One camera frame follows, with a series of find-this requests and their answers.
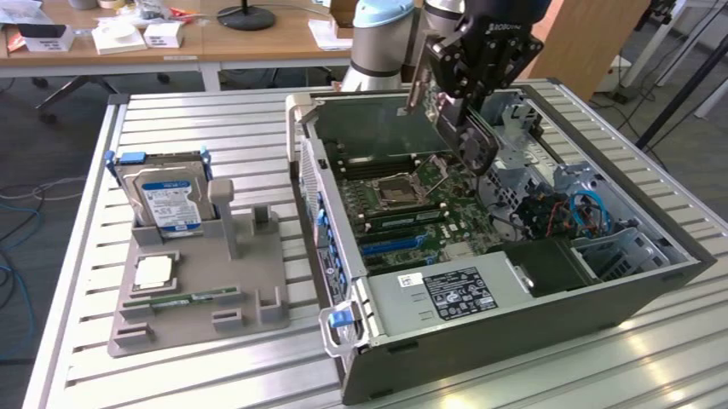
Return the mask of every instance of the power supply label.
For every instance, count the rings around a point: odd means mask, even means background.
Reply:
[[[475,267],[424,278],[437,314],[444,320],[499,307]]]
[[[145,183],[142,189],[159,228],[170,232],[199,228],[203,220],[197,203],[189,198],[193,193],[189,181]]]

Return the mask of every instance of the hard drive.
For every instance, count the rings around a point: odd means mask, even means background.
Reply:
[[[127,194],[137,226],[157,226],[166,238],[202,233],[202,222],[217,217],[207,197],[207,151],[125,153],[115,160],[113,153],[107,155],[107,167]]]

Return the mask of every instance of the robotic arm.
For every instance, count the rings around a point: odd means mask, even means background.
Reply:
[[[408,100],[425,112],[445,142],[476,175],[495,160],[499,145],[472,115],[497,88],[507,88],[544,44],[532,36],[551,0],[465,0],[464,18],[448,37],[432,35]]]

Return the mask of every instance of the aluminum slotted table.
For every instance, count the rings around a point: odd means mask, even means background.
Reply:
[[[620,327],[353,407],[726,407],[728,227],[569,90],[528,83],[719,262]],[[109,106],[26,409],[344,407],[322,348],[286,161],[284,101],[313,90],[134,95]],[[544,128],[564,161],[580,162],[579,149],[553,127]],[[234,211],[269,203],[280,213],[293,323],[281,331],[114,359],[106,343],[133,211],[103,171],[103,153],[201,146],[211,150],[215,177],[234,180]]]

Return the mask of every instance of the office chair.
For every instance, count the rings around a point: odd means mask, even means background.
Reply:
[[[46,78],[31,78],[31,81],[34,85],[38,88],[47,88],[48,87],[48,81]],[[170,83],[170,76],[167,74],[159,73],[158,74],[158,81],[162,84]],[[35,107],[35,110],[38,111],[38,119],[44,124],[54,124],[58,121],[58,117],[52,113],[47,113],[46,110],[52,106],[56,102],[63,100],[76,89],[79,89],[85,84],[93,83],[99,85],[110,94],[118,94],[119,92],[117,89],[111,86],[110,83],[106,82],[106,79],[101,75],[81,75],[76,78],[74,78],[60,89],[58,89],[54,94],[46,98],[46,101],[40,103],[38,107]]]

